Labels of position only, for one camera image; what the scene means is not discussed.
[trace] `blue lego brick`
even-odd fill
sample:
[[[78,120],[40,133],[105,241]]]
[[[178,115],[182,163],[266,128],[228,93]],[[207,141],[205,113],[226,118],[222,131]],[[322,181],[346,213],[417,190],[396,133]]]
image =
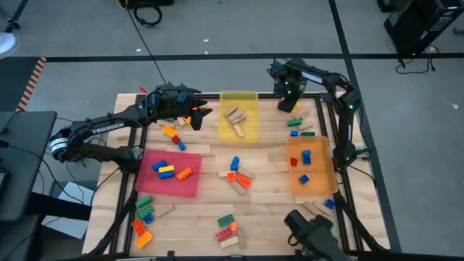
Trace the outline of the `blue lego brick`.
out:
[[[326,206],[330,210],[333,210],[335,207],[335,202],[332,199],[326,199],[324,206]]]
[[[143,219],[145,223],[148,225],[154,221],[154,216],[152,214],[148,214]]]
[[[184,102],[187,98],[187,92],[181,91],[179,95],[177,95],[177,101],[178,102]]]
[[[174,171],[170,170],[170,171],[166,171],[163,173],[158,173],[158,178],[159,179],[172,178],[174,177],[174,175],[175,175]]]
[[[231,170],[239,170],[239,164],[238,163],[232,163],[231,164]]]
[[[179,142],[178,146],[179,146],[179,149],[181,149],[181,151],[186,150],[186,145],[182,141]]]
[[[166,167],[167,166],[167,162],[165,160],[162,160],[160,162],[157,162],[155,164],[152,165],[152,170],[153,171],[158,171],[160,169],[160,167]]]
[[[299,182],[303,185],[306,184],[306,182],[310,181],[310,178],[308,178],[306,175],[303,175],[301,177],[299,177]]]
[[[311,156],[311,150],[305,150],[302,152],[303,157],[310,157]]]
[[[311,157],[303,157],[303,165],[311,165]]]

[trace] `yellow lego brick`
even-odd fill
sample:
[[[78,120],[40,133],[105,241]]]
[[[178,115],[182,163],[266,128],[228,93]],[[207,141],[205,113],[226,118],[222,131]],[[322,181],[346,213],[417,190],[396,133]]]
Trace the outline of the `yellow lego brick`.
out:
[[[150,240],[153,239],[153,235],[147,231],[136,241],[136,247],[142,249]]]
[[[175,135],[177,135],[177,131],[175,131],[170,126],[163,127],[162,132],[166,133],[171,138],[174,137]]]
[[[174,171],[174,166],[169,165],[169,166],[166,166],[166,167],[160,167],[158,172],[163,173],[163,172],[171,171],[171,170]]]

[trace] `white object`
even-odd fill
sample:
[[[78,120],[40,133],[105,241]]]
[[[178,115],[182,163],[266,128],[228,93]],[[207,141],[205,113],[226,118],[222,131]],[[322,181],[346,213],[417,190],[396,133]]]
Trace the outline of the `white object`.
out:
[[[88,188],[84,188],[82,186],[77,185],[76,183],[68,182],[65,186],[65,191],[69,195],[75,197],[76,199],[82,200],[82,192],[80,192],[79,188],[84,193],[83,202],[85,205],[89,206],[92,195],[94,192]],[[69,202],[79,203],[79,201],[69,197],[64,192],[62,192],[58,199],[66,200]],[[46,216],[43,221],[42,225],[47,224],[48,222],[57,219],[58,217],[55,216]],[[46,225],[47,227],[54,229],[56,231],[65,233],[67,235],[73,236],[77,239],[82,239],[86,234],[88,221],[85,220],[73,220],[65,217],[61,217],[58,220],[50,222],[50,224]]]
[[[12,33],[0,33],[0,59],[10,56],[18,47],[20,39]]]

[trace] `gray floor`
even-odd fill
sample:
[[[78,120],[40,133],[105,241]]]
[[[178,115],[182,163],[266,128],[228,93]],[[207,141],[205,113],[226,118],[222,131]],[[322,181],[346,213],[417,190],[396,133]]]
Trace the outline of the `gray floor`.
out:
[[[387,14],[374,0],[336,3],[351,53],[393,53],[383,28]],[[14,10],[17,4],[8,6]],[[178,0],[162,10],[159,27],[140,28],[153,54],[341,53],[327,1]],[[22,46],[16,56],[147,55],[130,18],[113,1],[29,0],[20,22],[23,29],[15,33]],[[464,37],[451,29],[434,44],[442,52],[464,52]],[[341,59],[307,62],[347,74]],[[240,59],[159,65],[167,80],[203,91],[271,91],[273,82],[265,72],[270,63]],[[459,132],[464,125],[463,60],[437,59],[437,71],[424,75],[396,74],[394,59],[353,63],[403,251],[464,256],[464,178],[459,166],[464,145]],[[408,69],[424,67],[425,61],[418,60]],[[28,109],[55,110],[73,120],[97,117],[113,110],[118,93],[160,83],[152,62],[47,63]],[[311,85],[308,90],[322,88]],[[66,124],[57,122],[55,130]],[[64,165],[46,160],[59,181],[72,180]],[[70,164],[70,169],[80,181],[95,181],[98,162],[89,159],[86,164]],[[49,188],[49,174],[43,174]],[[40,187],[38,181],[35,189]],[[53,249],[46,248],[45,260],[54,256]],[[62,249],[61,244],[55,249]]]

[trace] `black metal frame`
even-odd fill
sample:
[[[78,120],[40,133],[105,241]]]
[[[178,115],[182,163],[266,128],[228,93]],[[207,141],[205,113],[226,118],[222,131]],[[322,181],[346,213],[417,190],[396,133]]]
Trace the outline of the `black metal frame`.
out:
[[[197,94],[197,96],[200,99],[218,100],[220,98],[220,94]],[[259,99],[279,99],[280,98],[280,96],[277,96],[277,95],[272,94],[272,93],[261,93],[261,94],[258,94],[258,97],[259,97]],[[140,101],[143,98],[144,98],[143,95],[138,95],[137,98],[136,98],[136,102]],[[322,135],[328,137],[328,131],[327,131],[327,127],[326,127],[327,126],[326,125],[326,119],[325,119],[325,115],[323,113],[323,103],[322,103],[322,101],[321,101],[321,99],[319,97],[319,93],[304,94],[303,98],[314,99],[315,100],[315,105],[316,105],[316,109],[317,109],[317,112],[318,112],[318,119],[319,119],[319,123],[320,123],[321,133],[322,133]],[[333,130],[334,141],[337,144],[338,141],[336,140],[335,132],[336,132],[336,129],[338,127],[337,127],[337,123],[336,123],[336,119],[335,119],[334,110],[333,110],[332,106],[330,106],[330,104],[326,104],[326,106],[328,108],[328,116],[329,116],[329,121],[330,121],[332,130]],[[134,145],[135,137],[136,137],[136,129],[133,128],[130,131],[129,142],[128,142],[129,146]],[[143,149],[145,147],[145,142],[146,142],[146,131],[142,130],[141,140],[140,140],[140,144],[139,144],[141,149]],[[354,199],[353,199],[353,195],[352,195],[351,186],[349,184],[349,177],[348,177],[346,168],[341,170],[341,175],[342,175],[342,178],[343,178],[343,181],[344,181],[343,184],[344,184],[344,190],[345,190],[345,197],[347,198],[347,204],[348,204],[349,208],[353,211],[353,213],[356,213]],[[137,176],[138,176],[138,173],[134,173],[133,187],[135,187]],[[118,195],[117,209],[116,209],[115,216],[117,216],[120,213],[121,208],[124,205],[125,194],[126,194],[127,185],[128,185],[128,178],[129,178],[128,175],[124,175],[123,179],[121,181],[120,193]],[[382,207],[382,201],[383,200],[382,200],[380,195],[379,195],[379,201],[380,201],[381,207]],[[131,223],[134,221],[135,211],[136,211],[135,208],[133,208],[129,212],[129,215],[128,215],[128,223],[127,223],[126,233],[125,233],[125,237],[124,237],[124,248],[123,248],[123,252],[121,254],[129,255],[129,251],[131,249],[131,239],[132,239]],[[339,205],[336,205],[336,216],[337,216],[337,223],[338,223],[338,227],[339,227],[339,233],[340,233],[342,249],[345,252],[350,251],[351,249],[349,247],[349,241],[348,241],[348,235],[347,235],[347,227],[346,227],[345,219],[344,219],[344,212],[343,212],[343,210],[341,209],[341,207]],[[387,224],[385,224],[385,225],[386,225],[386,228],[387,228],[387,234],[389,235],[389,239],[390,239],[390,235],[393,235],[392,239],[397,240],[397,232],[396,232],[396,230],[391,231],[391,229],[389,229],[388,225]],[[355,237],[355,243],[356,243],[357,250],[358,251],[363,251],[364,250],[364,248],[363,248],[363,240],[361,239],[356,227],[353,224],[352,224],[352,226],[353,226],[353,232],[354,232],[354,237]],[[116,253],[116,248],[117,248],[118,240],[119,240],[119,233],[116,233],[115,237],[112,239],[111,244],[109,246],[109,253],[110,254],[117,254]],[[216,260],[216,259],[219,259],[221,257],[189,257],[189,259],[195,259],[195,258],[198,258],[198,259],[201,259],[201,260],[205,260],[205,259]],[[263,259],[266,259],[266,260],[293,260],[294,256],[293,255],[292,256],[290,256],[290,255],[289,256],[265,256],[265,257],[250,256],[250,257],[247,257],[247,258],[248,258],[248,260],[250,260],[250,259],[253,259],[253,260],[263,260]]]

